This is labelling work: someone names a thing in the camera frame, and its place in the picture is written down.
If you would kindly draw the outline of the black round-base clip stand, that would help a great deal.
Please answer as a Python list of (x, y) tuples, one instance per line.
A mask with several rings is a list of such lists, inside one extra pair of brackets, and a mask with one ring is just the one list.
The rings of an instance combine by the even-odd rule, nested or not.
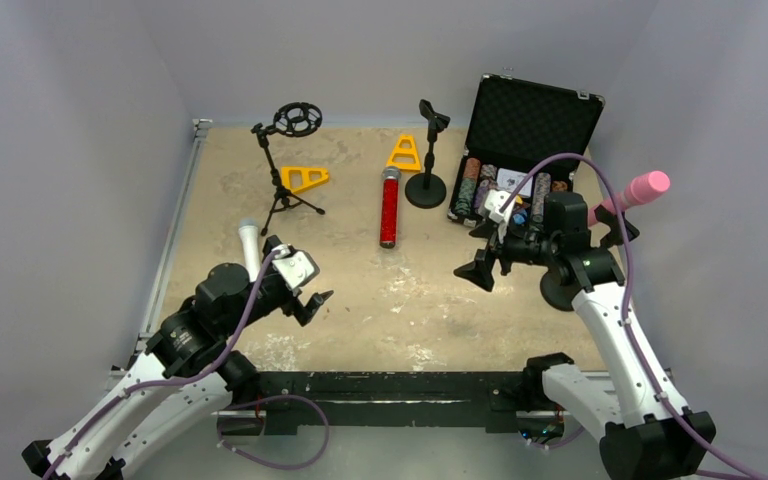
[(587, 208), (580, 205), (554, 204), (546, 230), (541, 255), (547, 272), (540, 280), (540, 293), (553, 308), (571, 312), (572, 300), (582, 290), (591, 292), (597, 285), (625, 283), (616, 258), (609, 252), (623, 243), (620, 227), (627, 229), (633, 241), (640, 232), (624, 216), (616, 216), (604, 207), (596, 210), (596, 217), (609, 227), (609, 232), (597, 246), (591, 244), (591, 231), (587, 226)]

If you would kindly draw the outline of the white microphone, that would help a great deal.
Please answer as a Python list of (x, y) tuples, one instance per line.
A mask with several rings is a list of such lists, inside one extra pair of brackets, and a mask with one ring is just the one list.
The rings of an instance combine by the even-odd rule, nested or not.
[(254, 282), (258, 277), (261, 266), (261, 247), (259, 246), (260, 227), (253, 218), (243, 218), (238, 226), (238, 237), (243, 251), (244, 267), (249, 279)]

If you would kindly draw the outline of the pink microphone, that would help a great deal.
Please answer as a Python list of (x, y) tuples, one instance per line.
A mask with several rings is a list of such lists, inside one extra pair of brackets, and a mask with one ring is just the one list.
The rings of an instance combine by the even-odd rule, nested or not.
[[(657, 200), (668, 192), (671, 187), (670, 177), (663, 171), (655, 170), (635, 177), (625, 189), (618, 194), (621, 208), (626, 211), (632, 207), (642, 206)], [(598, 223), (596, 212), (602, 207), (611, 214), (616, 213), (612, 200), (607, 196), (601, 203), (590, 208), (588, 226)]]

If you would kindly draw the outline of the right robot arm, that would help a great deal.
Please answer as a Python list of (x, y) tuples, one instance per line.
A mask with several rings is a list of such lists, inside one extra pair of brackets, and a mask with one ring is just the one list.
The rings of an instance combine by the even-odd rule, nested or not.
[(697, 472), (705, 443), (716, 435), (711, 416), (692, 411), (671, 383), (640, 328), (625, 295), (630, 289), (611, 247), (621, 239), (622, 221), (593, 245), (588, 208), (574, 192), (551, 192), (540, 214), (524, 226), (512, 224), (513, 201), (505, 191), (487, 194), (484, 218), (472, 236), (485, 248), (455, 269), (456, 276), (490, 291), (492, 270), (508, 274), (515, 263), (544, 266), (544, 299), (563, 299), (590, 332), (614, 385), (607, 394), (562, 354), (528, 359), (524, 376), (539, 399), (576, 417), (597, 441), (612, 479), (674, 479)]

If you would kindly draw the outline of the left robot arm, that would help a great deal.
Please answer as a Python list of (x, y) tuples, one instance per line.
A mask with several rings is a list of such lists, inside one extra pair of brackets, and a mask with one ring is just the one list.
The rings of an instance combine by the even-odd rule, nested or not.
[(243, 329), (275, 311), (310, 323), (330, 297), (301, 289), (320, 272), (304, 250), (268, 237), (247, 264), (222, 263), (161, 322), (122, 378), (81, 420), (21, 453), (41, 479), (125, 479), (175, 435), (225, 407), (257, 410), (296, 400), (267, 396), (262, 375), (234, 346)]

